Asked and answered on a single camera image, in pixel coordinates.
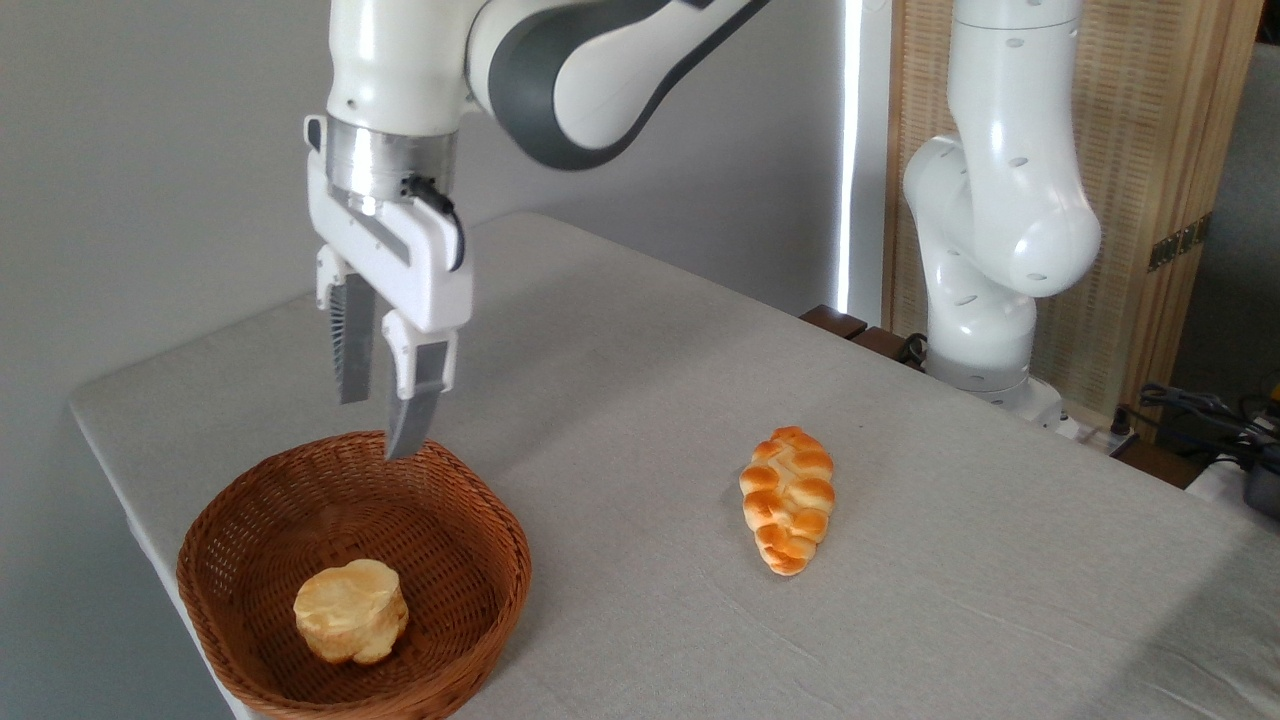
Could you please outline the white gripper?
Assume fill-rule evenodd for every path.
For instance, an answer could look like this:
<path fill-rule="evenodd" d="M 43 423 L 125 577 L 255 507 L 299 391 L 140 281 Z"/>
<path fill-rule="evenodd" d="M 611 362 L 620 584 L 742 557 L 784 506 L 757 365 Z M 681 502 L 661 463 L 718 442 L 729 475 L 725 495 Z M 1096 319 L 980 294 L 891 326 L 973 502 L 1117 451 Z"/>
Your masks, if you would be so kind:
<path fill-rule="evenodd" d="M 376 291 L 394 309 L 381 320 L 394 365 L 385 455 L 412 456 L 454 384 L 457 329 L 471 318 L 474 274 L 448 196 L 456 136 L 310 115 L 305 141 L 308 214 L 325 243 L 316 306 L 328 316 L 338 401 L 370 396 Z"/>

